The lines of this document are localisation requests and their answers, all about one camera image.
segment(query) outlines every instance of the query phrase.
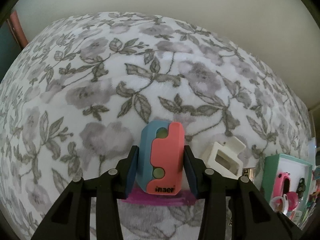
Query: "floral fabric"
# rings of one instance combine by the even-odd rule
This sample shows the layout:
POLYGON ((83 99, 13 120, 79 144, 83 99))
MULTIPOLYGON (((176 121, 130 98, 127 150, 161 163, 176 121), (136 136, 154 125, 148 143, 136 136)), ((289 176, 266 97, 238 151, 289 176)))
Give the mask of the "floral fabric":
MULTIPOLYGON (((233 42, 167 17, 104 12, 58 20, 12 64, 0 98, 0 200, 25 239, 73 176, 114 168, 153 119, 181 122, 196 156, 210 142, 238 137, 247 146, 239 154, 244 167, 257 168, 257 187, 265 156, 308 159, 307 108, 292 90, 233 42)), ((202 201, 119 202, 124 239, 196 239, 202 210, 202 201)), ((226 239, 229 220, 227 209, 226 239)))

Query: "beige wall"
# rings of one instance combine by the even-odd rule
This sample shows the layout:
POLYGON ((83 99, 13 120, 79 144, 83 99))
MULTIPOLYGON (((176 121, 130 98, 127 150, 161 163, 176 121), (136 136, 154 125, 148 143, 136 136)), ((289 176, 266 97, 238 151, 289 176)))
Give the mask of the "beige wall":
POLYGON ((259 55, 308 107, 320 101, 320 30, 300 0, 20 0, 16 9, 29 40, 54 20, 89 12, 186 20, 259 55))

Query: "black object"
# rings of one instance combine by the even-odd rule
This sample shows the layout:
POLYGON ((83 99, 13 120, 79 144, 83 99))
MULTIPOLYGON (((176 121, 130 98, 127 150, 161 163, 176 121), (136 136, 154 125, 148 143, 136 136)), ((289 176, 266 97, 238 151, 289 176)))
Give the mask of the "black object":
POLYGON ((298 184, 298 188, 296 193, 298 193, 298 198, 302 198, 303 197, 303 193, 306 191, 306 183, 305 183, 305 179, 301 178, 299 180, 299 184, 298 184))
MULTIPOLYGON (((139 148, 132 146, 116 169, 95 179, 70 182, 31 240, 89 240, 91 197, 97 197, 97 240, 122 240, 116 199, 127 198, 132 189, 138 154, 139 148)), ((189 146, 184 148, 184 168, 192 193, 205 199, 198 240, 225 239, 226 196, 231 197, 232 239, 300 239, 302 231, 282 213, 274 213, 247 177, 229 179, 207 169, 189 146)))

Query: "logo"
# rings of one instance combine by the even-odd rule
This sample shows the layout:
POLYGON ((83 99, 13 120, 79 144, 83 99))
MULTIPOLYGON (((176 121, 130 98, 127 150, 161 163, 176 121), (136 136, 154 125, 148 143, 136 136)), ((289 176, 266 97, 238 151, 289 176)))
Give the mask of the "logo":
POLYGON ((167 192, 167 193, 173 193, 174 192, 174 187, 156 187, 155 189, 156 192, 167 192))

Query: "bedspread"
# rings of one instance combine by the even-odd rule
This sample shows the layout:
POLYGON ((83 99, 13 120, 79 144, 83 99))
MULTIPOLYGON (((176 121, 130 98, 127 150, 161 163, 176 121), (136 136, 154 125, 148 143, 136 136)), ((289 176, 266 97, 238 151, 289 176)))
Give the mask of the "bedspread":
MULTIPOLYGON (((233 42, 172 18, 104 12, 55 21, 12 64, 0 97, 0 200, 25 239, 73 176, 114 168, 153 119, 181 122, 196 157, 209 142, 238 137, 258 188, 265 156, 308 159, 308 113, 295 93, 233 42)), ((119 202, 124 239, 197 239, 202 210, 202 201, 119 202)))

